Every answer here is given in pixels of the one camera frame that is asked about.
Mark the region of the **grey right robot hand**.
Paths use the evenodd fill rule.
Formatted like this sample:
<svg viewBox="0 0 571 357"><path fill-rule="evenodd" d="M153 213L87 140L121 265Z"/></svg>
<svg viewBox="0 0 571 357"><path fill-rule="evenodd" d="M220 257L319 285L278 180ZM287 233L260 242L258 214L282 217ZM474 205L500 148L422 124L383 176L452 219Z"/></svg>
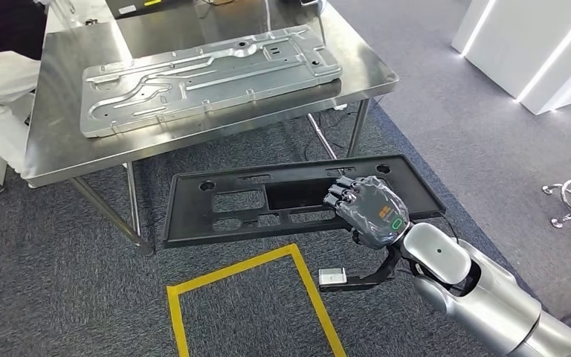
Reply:
<svg viewBox="0 0 571 357"><path fill-rule="evenodd" d="M410 225L406 204L376 176L337 178L323 203L358 232L361 245L371 249L394 244Z"/></svg>

